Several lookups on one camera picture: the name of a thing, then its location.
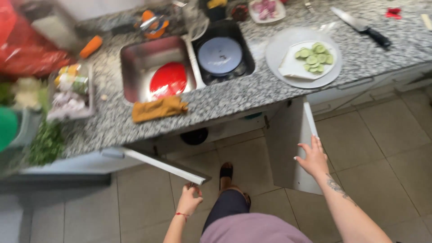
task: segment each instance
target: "tattoo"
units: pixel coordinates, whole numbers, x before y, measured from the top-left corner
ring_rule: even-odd
[[[357,204],[342,190],[342,188],[340,187],[340,185],[338,185],[336,183],[336,181],[334,181],[334,179],[331,177],[331,175],[329,175],[329,174],[326,174],[326,175],[329,177],[329,179],[327,180],[327,185],[329,187],[331,187],[335,192],[342,193],[343,194],[342,197],[344,199],[352,202],[354,204],[354,206],[357,207]]]

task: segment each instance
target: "leg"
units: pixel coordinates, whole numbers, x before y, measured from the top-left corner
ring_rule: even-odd
[[[225,163],[222,165],[219,197],[207,217],[203,233],[211,223],[220,218],[249,212],[249,196],[243,194],[237,186],[231,185],[231,178],[229,176],[223,176],[228,171],[227,169],[232,170],[231,163]]]

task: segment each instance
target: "black sink basin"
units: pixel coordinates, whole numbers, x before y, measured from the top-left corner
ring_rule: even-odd
[[[206,41],[214,38],[214,37],[230,37],[236,40],[243,52],[243,63],[245,65],[245,72],[241,76],[250,75],[255,70],[255,62],[252,58],[252,54],[246,44],[243,35],[241,34],[241,30],[235,21],[232,20],[220,20],[217,22],[210,23],[207,31],[204,35],[196,41],[192,42],[192,46],[194,48],[195,55],[198,57],[198,49],[204,44]],[[220,83],[228,80],[235,79],[239,77],[238,75],[229,74],[224,77],[215,77],[212,76],[209,72],[205,71],[200,65],[200,72],[203,79],[203,82],[206,85],[212,85],[215,83]]]

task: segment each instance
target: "person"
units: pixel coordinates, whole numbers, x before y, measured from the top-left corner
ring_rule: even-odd
[[[299,144],[306,158],[295,160],[320,186],[336,227],[344,243],[390,243],[390,238],[361,208],[341,189],[331,177],[327,155],[319,138],[312,135],[311,146]],[[206,243],[277,243],[311,242],[294,226],[273,215],[249,213],[250,197],[231,184],[233,167],[225,163],[220,170],[219,197],[204,224],[200,242]],[[186,184],[177,211],[168,228],[164,243],[181,242],[181,234],[198,205],[203,201],[202,192],[196,186]]]

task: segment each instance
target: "blue lid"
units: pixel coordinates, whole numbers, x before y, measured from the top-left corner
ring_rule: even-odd
[[[241,62],[242,52],[238,42],[228,37],[215,37],[198,50],[198,61],[212,74],[233,71]]]

